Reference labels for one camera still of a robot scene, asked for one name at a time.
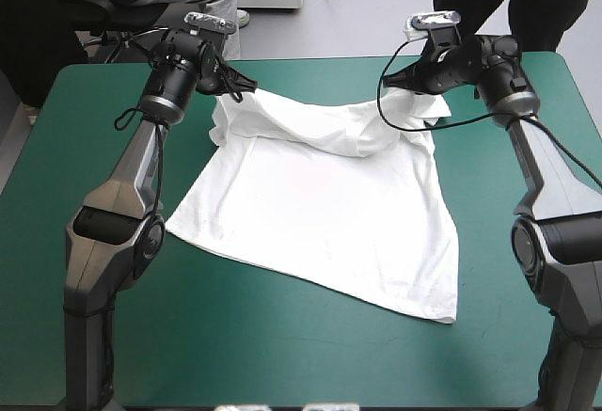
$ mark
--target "chair armrest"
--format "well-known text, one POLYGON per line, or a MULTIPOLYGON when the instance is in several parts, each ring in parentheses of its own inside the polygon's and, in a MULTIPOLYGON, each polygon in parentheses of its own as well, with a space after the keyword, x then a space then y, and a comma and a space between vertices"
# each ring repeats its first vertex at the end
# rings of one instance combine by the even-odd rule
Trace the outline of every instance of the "chair armrest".
POLYGON ((56 0, 59 4, 89 4, 103 12, 106 21, 112 19, 116 8, 109 0, 56 0))

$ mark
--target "gray floor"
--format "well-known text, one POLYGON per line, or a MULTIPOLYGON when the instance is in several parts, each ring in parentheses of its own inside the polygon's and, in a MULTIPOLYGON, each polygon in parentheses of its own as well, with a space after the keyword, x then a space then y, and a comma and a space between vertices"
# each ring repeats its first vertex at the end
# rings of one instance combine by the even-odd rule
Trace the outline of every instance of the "gray floor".
MULTIPOLYGON (((404 40, 402 27, 408 15, 430 8, 431 0, 305 0, 305 5, 296 11, 252 11, 251 24, 241 31, 243 58, 391 55, 404 40)), ((509 33, 506 8, 507 3, 485 23, 482 33, 509 33)), ((189 9, 194 7, 172 6, 161 22, 180 24, 189 9)), ((591 0, 559 48, 598 131, 602 130, 602 87, 598 85, 602 76, 602 38, 598 34, 601 10, 602 0, 591 0)), ((414 43, 404 53, 417 54, 420 49, 421 44, 414 43)), ((140 58, 128 54, 120 60, 140 58)), ((23 115, 13 118, 16 102, 0 74, 0 191, 28 131, 23 115), (5 133, 10 136, 3 142, 5 133)))

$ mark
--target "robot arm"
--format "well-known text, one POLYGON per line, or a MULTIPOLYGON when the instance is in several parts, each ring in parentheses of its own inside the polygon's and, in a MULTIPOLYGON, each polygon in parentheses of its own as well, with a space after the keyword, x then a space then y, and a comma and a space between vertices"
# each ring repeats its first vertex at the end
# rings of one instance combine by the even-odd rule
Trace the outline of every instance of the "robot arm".
POLYGON ((428 38, 421 58, 383 78, 387 87, 441 94, 473 85, 505 127, 527 193, 515 209, 515 256, 539 303, 556 317, 532 409, 592 409, 602 372, 602 195, 580 182, 538 127, 539 98, 512 37, 460 41, 457 13, 408 20, 408 40, 428 38))
POLYGON ((234 24, 199 13, 185 20, 190 30, 167 31, 152 50, 136 108, 144 116, 130 144, 67 226, 65 406, 71 411, 122 409, 113 400, 115 297, 135 284, 163 243, 160 187, 152 183, 169 126, 183 119, 195 89, 242 100, 242 92, 257 87, 221 57, 234 24))

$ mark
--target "white t-shirt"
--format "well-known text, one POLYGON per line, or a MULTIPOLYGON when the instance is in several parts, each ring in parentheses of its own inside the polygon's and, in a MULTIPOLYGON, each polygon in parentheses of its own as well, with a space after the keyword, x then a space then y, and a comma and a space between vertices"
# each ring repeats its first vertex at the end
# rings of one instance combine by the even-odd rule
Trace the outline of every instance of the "white t-shirt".
MULTIPOLYGON (((391 129, 375 102, 244 96, 218 99, 210 137, 219 149, 167 230, 225 258, 454 322, 458 242, 431 134, 391 129)), ((382 107, 413 128, 450 114, 442 98, 400 89, 382 107)))

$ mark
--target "shoe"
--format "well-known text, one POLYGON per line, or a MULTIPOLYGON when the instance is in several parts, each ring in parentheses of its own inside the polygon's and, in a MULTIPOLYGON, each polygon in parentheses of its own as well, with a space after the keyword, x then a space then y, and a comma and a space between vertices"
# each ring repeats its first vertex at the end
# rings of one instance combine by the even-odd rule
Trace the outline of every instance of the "shoe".
POLYGON ((246 27, 251 21, 251 15, 248 14, 248 11, 244 11, 243 9, 237 9, 236 16, 238 16, 238 28, 246 27))
POLYGON ((29 119, 29 124, 33 126, 36 124, 36 120, 40 115, 40 110, 37 107, 32 107, 31 105, 27 105, 26 103, 20 103, 19 106, 21 110, 27 115, 27 119, 29 119))

